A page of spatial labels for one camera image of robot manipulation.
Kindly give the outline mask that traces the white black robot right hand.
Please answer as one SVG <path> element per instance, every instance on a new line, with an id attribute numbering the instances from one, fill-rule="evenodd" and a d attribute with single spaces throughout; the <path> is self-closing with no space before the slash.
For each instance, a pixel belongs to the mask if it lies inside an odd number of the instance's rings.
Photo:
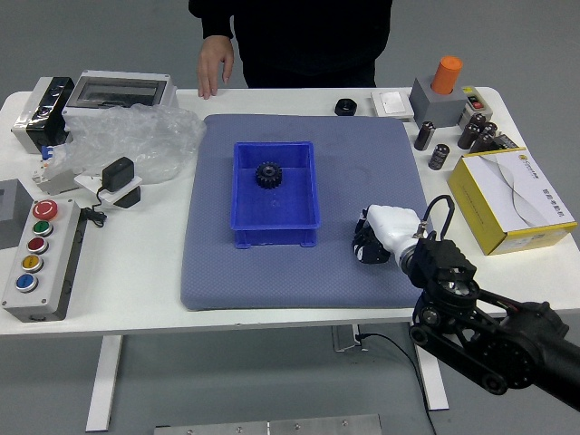
<path id="1" fill-rule="evenodd" d="M 382 264 L 393 256 L 403 269 L 425 235 L 425 225 L 414 210 L 370 205 L 359 216 L 352 247 L 361 263 Z"/>

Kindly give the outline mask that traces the person's right hand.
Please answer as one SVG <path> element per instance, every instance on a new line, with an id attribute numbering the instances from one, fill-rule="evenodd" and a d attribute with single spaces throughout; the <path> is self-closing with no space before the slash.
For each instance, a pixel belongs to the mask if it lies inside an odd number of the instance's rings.
<path id="1" fill-rule="evenodd" d="M 234 48 L 229 37 L 212 35 L 204 39 L 197 64 L 199 97 L 208 100 L 217 95 L 221 83 L 228 84 L 234 59 Z"/>

